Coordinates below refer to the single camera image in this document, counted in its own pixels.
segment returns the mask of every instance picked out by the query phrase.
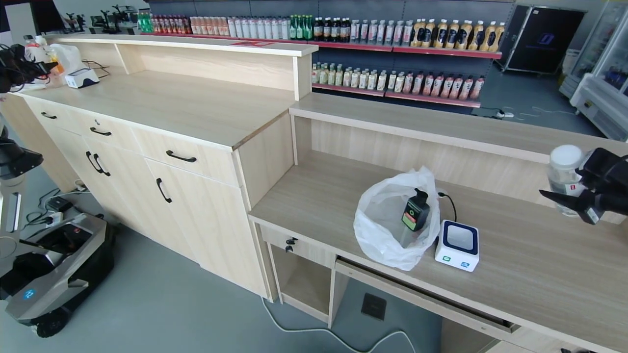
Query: bottle cap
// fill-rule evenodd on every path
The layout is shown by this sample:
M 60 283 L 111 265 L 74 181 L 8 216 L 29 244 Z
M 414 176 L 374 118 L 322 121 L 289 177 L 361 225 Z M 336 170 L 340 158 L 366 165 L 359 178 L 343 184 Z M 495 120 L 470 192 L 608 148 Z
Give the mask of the bottle cap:
M 578 146 L 564 144 L 556 147 L 549 156 L 549 163 L 555 168 L 576 168 L 582 161 L 583 153 Z

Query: logo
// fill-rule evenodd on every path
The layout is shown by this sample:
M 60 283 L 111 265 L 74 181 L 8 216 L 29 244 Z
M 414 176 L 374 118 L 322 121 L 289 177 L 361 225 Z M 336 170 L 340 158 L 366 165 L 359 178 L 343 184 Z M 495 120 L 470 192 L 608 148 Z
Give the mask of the logo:
M 543 33 L 537 41 L 540 45 L 550 45 L 554 41 L 554 35 L 551 33 Z
M 26 292 L 24 292 L 24 300 L 29 300 L 30 298 L 33 298 L 35 296 L 35 290 L 27 290 Z

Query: checkout counter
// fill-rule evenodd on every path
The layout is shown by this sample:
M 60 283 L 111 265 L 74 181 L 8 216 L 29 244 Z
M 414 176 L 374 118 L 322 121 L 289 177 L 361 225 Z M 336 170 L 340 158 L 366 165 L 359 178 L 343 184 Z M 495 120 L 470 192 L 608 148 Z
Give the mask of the checkout counter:
M 628 145 L 312 93 L 315 45 L 48 42 L 77 46 L 111 76 L 11 94 L 9 123 L 62 190 L 78 176 L 122 223 L 207 271 L 329 327 L 349 278 L 362 281 L 441 315 L 443 353 L 628 352 L 628 222 L 564 217 L 537 191 L 554 147 Z M 480 230 L 473 273 L 437 263 L 435 245 L 411 271 L 390 268 L 355 239 L 362 193 L 423 165 Z M 441 212 L 452 219 L 450 204 Z

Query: white device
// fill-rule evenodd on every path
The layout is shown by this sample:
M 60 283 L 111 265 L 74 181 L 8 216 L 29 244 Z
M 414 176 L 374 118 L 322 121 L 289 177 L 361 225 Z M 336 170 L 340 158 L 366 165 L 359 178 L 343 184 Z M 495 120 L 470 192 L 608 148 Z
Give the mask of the white device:
M 65 81 L 68 83 L 68 87 L 78 89 L 95 85 L 100 82 L 100 79 L 93 68 L 84 67 L 72 73 L 68 73 L 65 76 Z
M 438 235 L 436 261 L 473 272 L 480 262 L 480 239 L 477 228 L 443 220 Z

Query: black drawer handle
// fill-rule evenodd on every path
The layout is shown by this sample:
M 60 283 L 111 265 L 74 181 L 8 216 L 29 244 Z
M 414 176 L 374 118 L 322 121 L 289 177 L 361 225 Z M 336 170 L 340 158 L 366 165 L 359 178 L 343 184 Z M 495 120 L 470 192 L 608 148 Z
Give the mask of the black drawer handle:
M 92 162 L 92 160 L 89 158 L 91 155 L 92 153 L 90 151 L 85 152 L 85 156 L 87 156 L 87 160 L 89 161 L 89 164 L 91 164 L 98 173 L 101 173 L 101 174 L 104 173 L 102 169 L 96 168 L 96 166 L 94 165 L 94 162 Z
M 102 165 L 100 165 L 100 163 L 98 162 L 98 153 L 94 153 L 94 162 L 96 162 L 96 164 L 98 164 L 98 166 L 100 167 L 100 170 L 102 170 L 101 173 L 103 173 L 104 175 L 107 175 L 108 177 L 111 177 L 111 173 L 109 173 L 108 171 L 105 171 Z
M 106 133 L 102 133 L 98 130 L 96 130 L 96 128 L 89 128 L 89 131 L 92 131 L 93 133 L 97 133 L 99 135 L 103 135 L 103 136 L 111 136 L 111 133 L 108 131 Z
M 161 178 L 157 178 L 157 187 L 159 188 L 159 191 L 161 192 L 161 196 L 163 196 L 163 199 L 166 200 L 166 202 L 171 203 L 172 202 L 172 198 L 166 197 L 166 195 L 163 193 L 163 190 L 161 189 Z
M 48 114 L 46 114 L 46 112 L 41 112 L 41 115 L 43 115 L 43 116 L 45 116 L 45 117 L 47 117 L 49 119 L 56 119 L 57 118 L 56 115 L 48 115 Z
M 184 158 L 184 157 L 179 157 L 179 156 L 177 156 L 174 152 L 172 152 L 172 151 L 170 151 L 170 150 L 166 151 L 166 154 L 167 154 L 168 156 L 172 157 L 172 158 L 176 158 L 176 159 L 178 159 L 178 160 L 182 160 L 182 161 L 186 161 L 186 162 L 190 162 L 190 163 L 194 163 L 194 162 L 196 162 L 196 160 L 197 160 L 197 159 L 196 159 L 196 157 L 192 157 L 192 158 Z

